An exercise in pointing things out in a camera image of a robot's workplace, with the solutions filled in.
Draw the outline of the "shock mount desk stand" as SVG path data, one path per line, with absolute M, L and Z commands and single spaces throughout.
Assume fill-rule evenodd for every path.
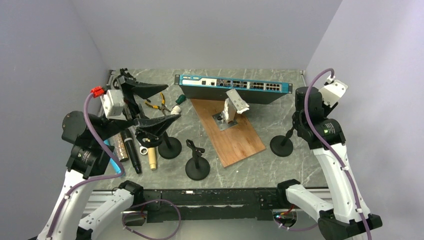
M 174 159 L 182 152 L 181 142 L 175 137 L 168 136 L 166 132 L 153 140 L 150 140 L 146 133 L 137 132 L 136 139 L 143 147 L 157 148 L 159 155 L 164 159 Z

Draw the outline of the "yellow foam microphone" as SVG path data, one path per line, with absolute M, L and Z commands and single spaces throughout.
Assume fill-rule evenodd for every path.
M 154 147 L 150 147 L 147 149 L 147 156 L 148 156 L 148 162 L 149 167 L 151 170 L 157 169 L 157 156 L 156 156 L 156 149 Z

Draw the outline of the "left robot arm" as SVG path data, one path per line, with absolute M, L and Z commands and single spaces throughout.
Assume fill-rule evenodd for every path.
M 83 214 L 97 182 L 110 179 L 106 174 L 110 162 L 120 170 L 113 178 L 125 174 L 114 147 L 106 145 L 105 140 L 134 127 L 142 146 L 157 147 L 166 130 L 180 117 L 169 114 L 149 118 L 136 102 L 136 98 L 149 99 L 167 87 L 137 81 L 122 68 L 110 85 L 90 91 L 81 111 L 64 117 L 61 138 L 72 148 L 61 192 L 48 221 L 36 236 L 38 240 L 94 240 L 119 213 L 137 210 L 148 203 L 144 188 L 126 180 L 100 207 Z

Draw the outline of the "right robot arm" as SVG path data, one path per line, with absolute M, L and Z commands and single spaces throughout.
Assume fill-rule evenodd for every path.
M 346 139 L 340 124 L 328 118 L 332 108 L 324 103 L 315 87 L 299 87 L 295 91 L 293 127 L 305 140 L 318 160 L 332 203 L 307 190 L 296 179 L 280 182 L 275 200 L 282 207 L 295 205 L 316 221 L 326 240 L 346 240 L 382 227 L 383 221 L 371 213 L 356 185 L 347 155 Z

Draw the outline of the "clip desk mic stand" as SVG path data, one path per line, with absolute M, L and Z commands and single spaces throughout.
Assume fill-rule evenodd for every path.
M 186 175 L 194 181 L 204 180 L 211 170 L 209 162 L 202 157 L 205 149 L 195 146 L 194 142 L 190 139 L 186 140 L 186 145 L 192 150 L 192 157 L 185 165 Z

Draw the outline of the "blue foam microphone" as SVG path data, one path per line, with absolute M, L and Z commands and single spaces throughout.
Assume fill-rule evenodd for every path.
M 108 139 L 105 139 L 104 141 L 103 141 L 108 147 L 111 147 L 112 145 L 110 144 L 110 142 L 109 142 L 109 140 Z M 120 169 L 120 167 L 116 164 L 116 162 L 112 159 L 112 158 L 110 158 L 110 160 L 109 160 L 109 164 L 112 166 L 112 168 L 114 169 L 114 171 L 115 171 L 115 173 L 116 174 L 121 174 L 121 169 Z

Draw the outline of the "silver mesh glitter microphone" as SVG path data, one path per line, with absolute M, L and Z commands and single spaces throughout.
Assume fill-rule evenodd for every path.
M 120 133 L 111 137 L 112 145 L 114 146 L 114 153 L 121 163 L 129 160 L 128 153 L 125 148 L 124 140 Z

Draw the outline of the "black handheld microphone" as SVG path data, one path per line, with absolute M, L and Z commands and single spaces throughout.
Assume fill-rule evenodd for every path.
M 125 149 L 131 164 L 137 174 L 142 174 L 142 166 L 137 154 L 137 150 L 134 144 L 132 133 L 129 129 L 125 129 L 121 132 L 121 136 L 124 142 Z

